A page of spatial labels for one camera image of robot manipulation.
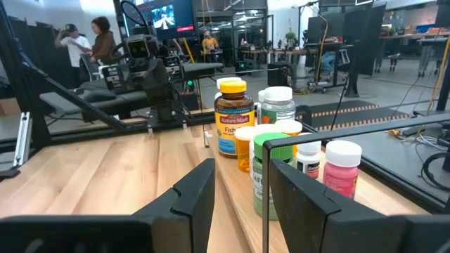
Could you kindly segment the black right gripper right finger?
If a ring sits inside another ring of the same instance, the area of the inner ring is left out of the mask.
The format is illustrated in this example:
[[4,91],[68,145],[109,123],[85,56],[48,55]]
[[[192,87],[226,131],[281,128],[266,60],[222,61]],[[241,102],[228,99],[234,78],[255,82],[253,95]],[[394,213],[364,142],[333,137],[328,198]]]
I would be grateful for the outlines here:
[[276,159],[270,184],[289,252],[449,251],[448,215],[386,216]]

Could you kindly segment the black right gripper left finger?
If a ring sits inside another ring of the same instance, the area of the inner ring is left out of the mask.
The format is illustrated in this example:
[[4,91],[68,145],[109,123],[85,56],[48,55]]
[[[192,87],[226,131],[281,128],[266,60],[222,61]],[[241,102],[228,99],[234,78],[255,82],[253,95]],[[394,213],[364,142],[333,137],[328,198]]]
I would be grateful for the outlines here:
[[1,251],[206,252],[214,199],[208,158],[133,214],[3,218]]

